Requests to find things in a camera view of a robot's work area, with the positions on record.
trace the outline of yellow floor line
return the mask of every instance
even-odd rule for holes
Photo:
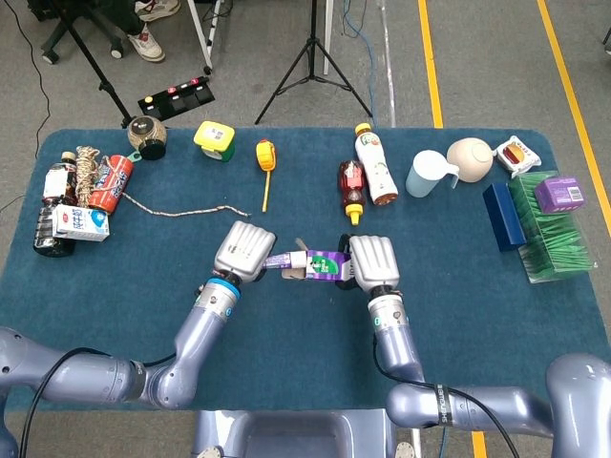
[[[418,0],[418,10],[420,11],[420,30],[422,31],[422,45],[424,46],[424,61],[427,65],[429,93],[431,94],[432,125],[435,128],[441,129],[443,127],[443,117],[441,116],[441,103],[439,102],[439,90],[437,89],[437,72],[435,71],[435,61],[432,53],[427,0]]]
[[[427,78],[429,79],[429,94],[431,95],[432,125],[437,129],[441,129],[443,128],[443,116],[441,114],[439,89],[437,88],[437,71],[435,69],[434,54],[432,52],[431,28],[429,27],[427,0],[418,0],[418,11],[420,12],[420,31],[422,31],[424,61],[427,66]],[[486,458],[486,442],[484,441],[484,433],[474,432],[473,442],[474,458]]]
[[[474,457],[486,458],[486,439],[484,438],[484,433],[473,432],[472,437],[474,440]]]
[[[602,216],[604,217],[604,222],[607,225],[609,237],[611,237],[611,205],[609,204],[609,197],[604,190],[604,184],[599,171],[599,164],[596,161],[594,150],[592,150],[592,145],[590,143],[590,137],[585,129],[585,123],[583,122],[583,117],[581,116],[579,103],[577,102],[575,91],[573,90],[573,84],[571,84],[569,72],[566,70],[566,65],[564,64],[560,44],[556,38],[556,32],[554,31],[554,26],[552,25],[552,19],[550,18],[550,13],[547,10],[547,5],[545,4],[545,0],[537,0],[537,3],[538,10],[541,13],[541,19],[543,20],[543,26],[547,32],[547,38],[550,42],[550,46],[552,47],[554,58],[556,59],[556,66],[558,67],[558,73],[560,73],[560,79],[562,80],[566,100],[569,102],[571,115],[573,115],[573,120],[575,121],[575,127],[579,135],[579,141],[581,142],[581,149],[583,150],[583,155],[585,156],[585,161],[588,165],[588,170],[590,171],[590,177],[592,177],[592,181],[594,182],[596,195],[599,198]]]

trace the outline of dark bottle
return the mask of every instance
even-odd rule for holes
[[[52,258],[69,256],[74,251],[74,240],[53,236],[53,210],[59,204],[76,205],[76,156],[61,154],[61,162],[54,164],[45,177],[43,207],[38,213],[33,248],[36,253]]]
[[[342,162],[337,177],[346,216],[350,218],[353,226],[357,226],[359,218],[363,215],[363,205],[365,205],[363,165],[358,160]]]

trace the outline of person's leg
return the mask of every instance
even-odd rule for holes
[[[144,29],[144,22],[136,14],[135,2],[135,0],[100,0],[99,10],[128,35],[138,35]]]
[[[163,49],[149,32],[135,10],[135,0],[101,0],[100,12],[127,34],[134,49],[144,60],[160,62],[165,58]]]
[[[144,22],[171,16],[180,10],[179,0],[137,0],[136,14]]]

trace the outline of white carton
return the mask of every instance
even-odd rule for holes
[[[53,211],[54,237],[103,241],[109,235],[108,215],[105,212],[70,205],[57,205]]]

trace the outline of measuring cup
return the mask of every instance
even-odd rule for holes
[[[448,163],[446,158],[436,151],[421,151],[413,159],[405,187],[415,198],[423,198],[447,174],[453,175],[454,188],[458,182],[458,166]]]

